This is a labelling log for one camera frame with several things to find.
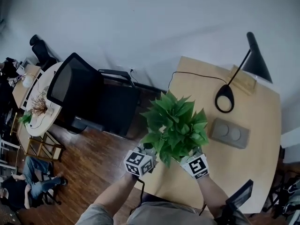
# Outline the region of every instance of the gray box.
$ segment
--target gray box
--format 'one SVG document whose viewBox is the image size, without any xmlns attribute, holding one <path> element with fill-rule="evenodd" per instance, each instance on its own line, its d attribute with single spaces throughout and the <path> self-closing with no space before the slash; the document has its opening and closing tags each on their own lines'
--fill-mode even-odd
<svg viewBox="0 0 300 225">
<path fill-rule="evenodd" d="M 213 122 L 210 138 L 238 149 L 247 147 L 250 130 L 232 122 L 216 118 Z"/>
</svg>

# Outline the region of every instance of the lamp cord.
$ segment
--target lamp cord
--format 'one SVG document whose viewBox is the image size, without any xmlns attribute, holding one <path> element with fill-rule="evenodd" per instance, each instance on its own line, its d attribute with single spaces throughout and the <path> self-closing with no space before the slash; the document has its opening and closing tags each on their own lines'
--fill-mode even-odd
<svg viewBox="0 0 300 225">
<path fill-rule="evenodd" d="M 219 77 L 205 76 L 205 75 L 200 75 L 200 74 L 196 74 L 196 73 L 189 73 L 189 72 L 178 72 L 178 71 L 175 71 L 175 72 L 173 72 L 173 73 L 172 73 L 172 78 L 171 78 L 171 80 L 170 80 L 170 82 L 169 82 L 168 89 L 170 88 L 170 83 L 171 83 L 171 81 L 172 81 L 172 79 L 173 79 L 173 75 L 174 75 L 174 73 L 186 73 L 186 74 L 193 74 L 193 75 L 200 76 L 200 77 L 215 78 L 215 79 L 221 80 L 221 81 L 223 81 L 223 82 L 225 82 L 225 83 L 227 84 L 227 82 L 226 82 L 224 79 L 222 79 L 222 78 L 219 78 Z"/>
</svg>

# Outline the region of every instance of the dried plant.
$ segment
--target dried plant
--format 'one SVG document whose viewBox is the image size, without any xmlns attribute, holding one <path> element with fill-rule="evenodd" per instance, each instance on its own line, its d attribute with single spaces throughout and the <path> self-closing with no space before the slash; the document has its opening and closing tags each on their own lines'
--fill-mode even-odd
<svg viewBox="0 0 300 225">
<path fill-rule="evenodd" d="M 47 111 L 47 105 L 46 100 L 43 96 L 38 96 L 36 99 L 32 99 L 32 108 L 31 112 L 32 114 L 35 114 L 36 116 L 40 116 Z"/>
</svg>

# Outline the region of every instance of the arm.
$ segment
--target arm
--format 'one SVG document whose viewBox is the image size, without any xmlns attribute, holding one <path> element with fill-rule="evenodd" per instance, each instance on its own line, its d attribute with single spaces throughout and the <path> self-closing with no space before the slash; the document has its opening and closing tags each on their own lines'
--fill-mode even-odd
<svg viewBox="0 0 300 225">
<path fill-rule="evenodd" d="M 228 196 L 226 193 L 210 178 L 206 175 L 197 180 L 203 199 L 207 204 L 208 209 L 214 216 L 218 218 L 222 215 L 222 207 L 226 205 Z"/>
<path fill-rule="evenodd" d="M 26 179 L 23 174 L 22 175 L 13 174 L 12 176 L 13 176 L 14 180 L 25 180 Z"/>
<path fill-rule="evenodd" d="M 113 217 L 127 200 L 137 179 L 130 173 L 126 173 L 119 181 L 109 186 L 94 202 L 105 207 Z"/>
<path fill-rule="evenodd" d="M 24 206 L 26 209 L 30 209 L 30 202 L 29 202 L 29 197 L 28 197 L 28 193 L 31 190 L 31 186 L 29 184 L 27 184 L 26 188 L 25 188 L 25 200 L 24 200 Z"/>
</svg>

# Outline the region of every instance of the lamp base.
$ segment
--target lamp base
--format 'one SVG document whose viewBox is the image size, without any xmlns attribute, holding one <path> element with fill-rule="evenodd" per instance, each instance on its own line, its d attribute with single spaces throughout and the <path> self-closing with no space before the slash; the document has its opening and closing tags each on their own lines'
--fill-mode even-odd
<svg viewBox="0 0 300 225">
<path fill-rule="evenodd" d="M 224 96 L 224 97 L 228 98 L 229 101 L 230 101 L 230 103 L 231 103 L 231 107 L 230 107 L 230 109 L 227 110 L 227 111 L 222 110 L 222 109 L 219 107 L 219 105 L 218 105 L 218 98 L 221 97 L 221 96 Z M 215 106 L 216 106 L 216 108 L 217 108 L 220 112 L 222 112 L 222 113 L 230 113 L 230 112 L 233 110 L 233 108 L 234 108 L 233 91 L 231 90 L 231 88 L 229 87 L 228 84 L 223 85 L 223 86 L 220 88 L 220 90 L 217 92 L 216 98 L 215 98 Z"/>
</svg>

